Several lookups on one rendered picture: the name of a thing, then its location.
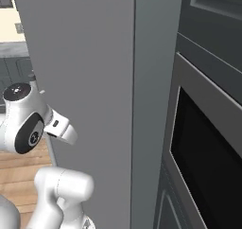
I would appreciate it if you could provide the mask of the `dark grey cupboard run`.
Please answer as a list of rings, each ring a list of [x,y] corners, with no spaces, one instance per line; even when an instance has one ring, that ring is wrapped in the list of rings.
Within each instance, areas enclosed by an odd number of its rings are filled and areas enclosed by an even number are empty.
[[[32,71],[26,42],[0,43],[0,114],[5,111],[4,90],[16,82],[28,82]]]

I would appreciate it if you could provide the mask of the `dark grey drawer front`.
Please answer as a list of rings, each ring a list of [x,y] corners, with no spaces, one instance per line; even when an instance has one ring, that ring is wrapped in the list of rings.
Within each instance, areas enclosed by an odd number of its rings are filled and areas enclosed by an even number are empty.
[[[153,229],[193,229],[164,161],[161,162]]]

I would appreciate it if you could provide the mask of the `grey fridge door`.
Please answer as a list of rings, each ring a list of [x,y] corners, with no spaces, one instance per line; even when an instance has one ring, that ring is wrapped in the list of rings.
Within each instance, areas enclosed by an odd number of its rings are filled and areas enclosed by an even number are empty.
[[[130,229],[134,0],[15,2],[43,97],[78,133],[51,141],[57,165],[94,178],[97,229]]]

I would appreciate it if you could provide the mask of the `grey fridge body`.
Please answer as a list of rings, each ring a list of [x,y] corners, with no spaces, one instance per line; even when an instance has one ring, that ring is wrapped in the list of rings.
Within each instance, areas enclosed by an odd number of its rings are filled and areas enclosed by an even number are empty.
[[[182,0],[135,0],[130,229],[153,229]]]

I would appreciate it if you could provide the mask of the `steel built-in oven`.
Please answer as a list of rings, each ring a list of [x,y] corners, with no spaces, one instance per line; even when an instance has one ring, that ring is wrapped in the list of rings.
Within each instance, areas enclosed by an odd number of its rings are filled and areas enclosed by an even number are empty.
[[[242,229],[242,105],[181,54],[164,162],[193,229]]]

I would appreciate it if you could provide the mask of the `dark grey cupboard door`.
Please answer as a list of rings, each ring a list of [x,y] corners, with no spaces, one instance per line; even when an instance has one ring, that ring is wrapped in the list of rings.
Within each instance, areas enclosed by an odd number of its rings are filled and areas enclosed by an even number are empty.
[[[242,21],[242,0],[190,0],[190,5]]]

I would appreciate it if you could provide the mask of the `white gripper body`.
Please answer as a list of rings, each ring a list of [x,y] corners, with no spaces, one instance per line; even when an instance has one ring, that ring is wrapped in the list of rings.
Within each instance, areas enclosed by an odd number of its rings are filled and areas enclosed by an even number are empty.
[[[78,134],[69,120],[64,122],[61,138],[70,145],[74,145],[78,139]]]

